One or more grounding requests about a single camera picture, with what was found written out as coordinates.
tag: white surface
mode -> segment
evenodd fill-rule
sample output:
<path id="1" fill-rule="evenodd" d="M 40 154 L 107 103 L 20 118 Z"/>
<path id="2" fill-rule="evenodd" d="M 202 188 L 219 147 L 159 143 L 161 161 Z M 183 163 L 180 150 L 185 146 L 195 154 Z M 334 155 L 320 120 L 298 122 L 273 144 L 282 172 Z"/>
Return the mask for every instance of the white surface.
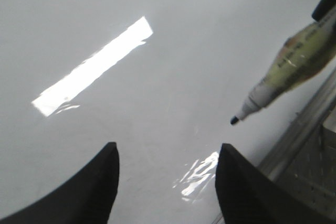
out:
<path id="1" fill-rule="evenodd" d="M 335 65 L 230 126 L 318 1 L 0 0 L 0 217 L 115 141 L 121 175 L 109 223 L 211 223 L 220 145 L 258 164 Z M 141 17 L 153 31 L 144 45 L 50 116 L 31 104 Z"/>

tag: white floor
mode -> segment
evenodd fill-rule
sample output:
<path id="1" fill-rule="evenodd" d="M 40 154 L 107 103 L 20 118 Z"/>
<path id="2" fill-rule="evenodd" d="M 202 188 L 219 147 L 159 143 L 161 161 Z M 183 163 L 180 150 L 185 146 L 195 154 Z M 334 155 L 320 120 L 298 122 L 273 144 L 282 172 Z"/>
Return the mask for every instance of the white floor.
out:
<path id="1" fill-rule="evenodd" d="M 335 66 L 230 126 L 318 1 L 0 0 L 0 218 L 113 141 L 109 223 L 211 223 L 220 145 L 257 165 Z"/>

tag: marker tip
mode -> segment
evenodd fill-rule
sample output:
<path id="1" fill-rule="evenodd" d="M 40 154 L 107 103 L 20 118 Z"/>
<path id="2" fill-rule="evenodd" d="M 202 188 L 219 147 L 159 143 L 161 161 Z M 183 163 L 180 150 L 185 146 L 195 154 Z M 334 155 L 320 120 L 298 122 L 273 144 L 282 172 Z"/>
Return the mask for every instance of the marker tip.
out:
<path id="1" fill-rule="evenodd" d="M 238 122 L 239 122 L 239 119 L 236 116 L 234 116 L 230 121 L 231 125 L 235 125 Z"/>

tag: marker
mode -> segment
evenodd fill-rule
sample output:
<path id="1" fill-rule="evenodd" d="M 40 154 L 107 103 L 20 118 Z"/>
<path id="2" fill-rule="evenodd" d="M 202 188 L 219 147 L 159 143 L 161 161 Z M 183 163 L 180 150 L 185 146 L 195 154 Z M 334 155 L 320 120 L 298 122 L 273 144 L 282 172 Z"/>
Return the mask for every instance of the marker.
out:
<path id="1" fill-rule="evenodd" d="M 336 6 L 318 22 L 313 22 L 289 38 L 278 52 L 262 80 L 253 87 L 234 125 L 262 108 L 282 93 L 296 88 L 320 72 L 336 54 Z"/>

